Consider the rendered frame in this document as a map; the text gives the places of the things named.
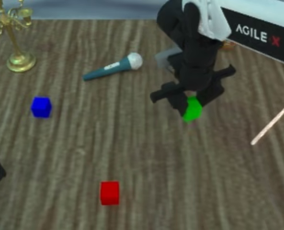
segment red x letter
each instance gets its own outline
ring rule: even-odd
[[[276,37],[276,36],[273,35],[272,36],[272,45],[279,47],[280,46],[280,37]]]

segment wooden table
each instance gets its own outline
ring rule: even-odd
[[[171,41],[154,21],[36,21],[17,33],[38,58],[5,67],[0,39],[0,230],[284,230],[284,66],[236,47],[226,93],[194,124],[149,94],[173,79],[154,55]],[[83,82],[82,75],[139,52],[135,72]],[[48,120],[33,118],[49,96]],[[99,183],[118,180],[121,204],[102,207]]]

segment white stick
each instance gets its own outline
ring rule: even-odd
[[[277,116],[271,120],[270,123],[268,123],[268,125],[252,140],[252,142],[250,143],[251,145],[255,145],[263,136],[264,134],[270,130],[273,125],[284,115],[284,109],[277,114]]]

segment blue cube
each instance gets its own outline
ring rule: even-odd
[[[37,118],[49,118],[52,105],[49,97],[34,97],[31,111]]]

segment white bracket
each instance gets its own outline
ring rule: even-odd
[[[231,28],[216,0],[182,0],[182,11],[187,3],[193,3],[199,8],[200,34],[219,41],[224,41],[230,36]]]

